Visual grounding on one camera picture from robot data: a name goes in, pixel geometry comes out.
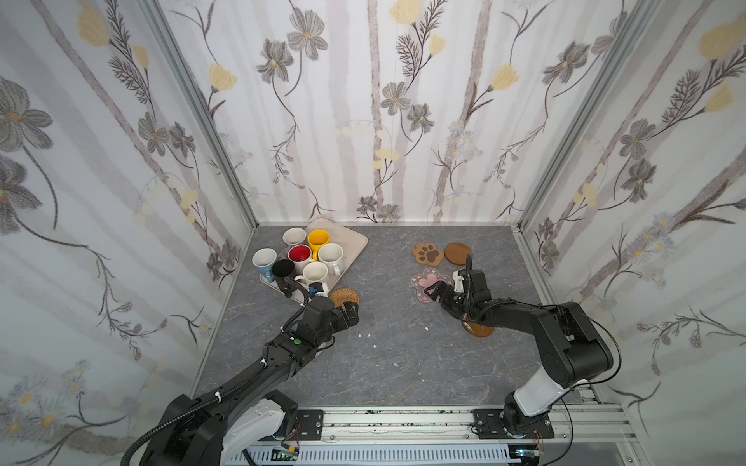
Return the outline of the pink cherry blossom coaster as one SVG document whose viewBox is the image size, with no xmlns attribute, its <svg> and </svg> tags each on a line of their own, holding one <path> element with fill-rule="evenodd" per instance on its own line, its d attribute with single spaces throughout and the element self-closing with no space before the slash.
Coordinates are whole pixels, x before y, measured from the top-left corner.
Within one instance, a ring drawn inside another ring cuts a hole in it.
<svg viewBox="0 0 746 466">
<path fill-rule="evenodd" d="M 447 285 L 454 283 L 451 276 L 443 275 L 437 269 L 427 267 L 422 273 L 411 278 L 410 285 L 415 289 L 416 297 L 420 302 L 429 303 L 431 299 L 425 294 L 425 290 L 437 282 L 444 282 Z"/>
</svg>

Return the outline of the glossy amber round coaster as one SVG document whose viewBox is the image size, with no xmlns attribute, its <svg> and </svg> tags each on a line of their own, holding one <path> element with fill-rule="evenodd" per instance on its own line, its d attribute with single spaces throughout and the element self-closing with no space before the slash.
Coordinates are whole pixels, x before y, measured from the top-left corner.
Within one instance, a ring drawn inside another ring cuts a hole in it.
<svg viewBox="0 0 746 466">
<path fill-rule="evenodd" d="M 487 338 L 495 332 L 495 328 L 483 326 L 470 320 L 463 320 L 462 327 L 464 330 L 475 338 Z"/>
</svg>

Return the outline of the brown round wooden coaster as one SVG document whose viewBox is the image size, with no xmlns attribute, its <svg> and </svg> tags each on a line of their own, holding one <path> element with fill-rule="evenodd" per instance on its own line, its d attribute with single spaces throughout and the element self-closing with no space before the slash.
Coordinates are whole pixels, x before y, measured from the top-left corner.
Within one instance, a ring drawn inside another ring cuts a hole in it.
<svg viewBox="0 0 746 466">
<path fill-rule="evenodd" d="M 448 244 L 444 250 L 445 258 L 456 266 L 466 266 L 467 260 L 472 254 L 472 249 L 462 243 Z"/>
</svg>

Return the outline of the brown paw print coaster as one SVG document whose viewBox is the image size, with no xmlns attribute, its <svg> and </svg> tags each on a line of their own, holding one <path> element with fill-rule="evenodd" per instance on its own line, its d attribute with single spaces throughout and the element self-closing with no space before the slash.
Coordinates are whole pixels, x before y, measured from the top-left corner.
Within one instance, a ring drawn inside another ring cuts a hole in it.
<svg viewBox="0 0 746 466">
<path fill-rule="evenodd" d="M 445 252 L 433 243 L 417 244 L 412 250 L 412 256 L 417 264 L 437 267 L 445 258 Z"/>
</svg>

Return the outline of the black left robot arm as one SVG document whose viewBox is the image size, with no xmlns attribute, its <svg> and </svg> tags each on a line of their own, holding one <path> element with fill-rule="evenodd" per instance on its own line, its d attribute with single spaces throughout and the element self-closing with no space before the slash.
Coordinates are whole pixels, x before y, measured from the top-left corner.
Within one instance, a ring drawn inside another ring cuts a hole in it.
<svg viewBox="0 0 746 466">
<path fill-rule="evenodd" d="M 143 450 L 141 465 L 220 465 L 229 455 L 229 432 L 239 419 L 260 402 L 269 402 L 267 394 L 309 365 L 336 333 L 358 323 L 359 300 L 337 305 L 328 297 L 306 297 L 280 333 L 262 346 L 256 361 L 196 398 L 175 398 L 159 424 L 135 440 L 120 463 L 130 464 Z"/>
</svg>

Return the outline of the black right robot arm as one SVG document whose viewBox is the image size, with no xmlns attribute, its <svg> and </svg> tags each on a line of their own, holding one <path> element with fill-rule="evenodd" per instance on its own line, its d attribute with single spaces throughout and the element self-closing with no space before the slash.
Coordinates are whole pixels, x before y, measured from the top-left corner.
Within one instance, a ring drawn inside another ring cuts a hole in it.
<svg viewBox="0 0 746 466">
<path fill-rule="evenodd" d="M 499 429 L 508 436 L 521 438 L 538 431 L 565 394 L 614 365 L 612 351 L 576 303 L 534 305 L 493 298 L 484 274 L 466 268 L 456 273 L 452 285 L 438 281 L 425 289 L 425 295 L 464 323 L 533 337 L 540 367 L 505 398 Z"/>
</svg>

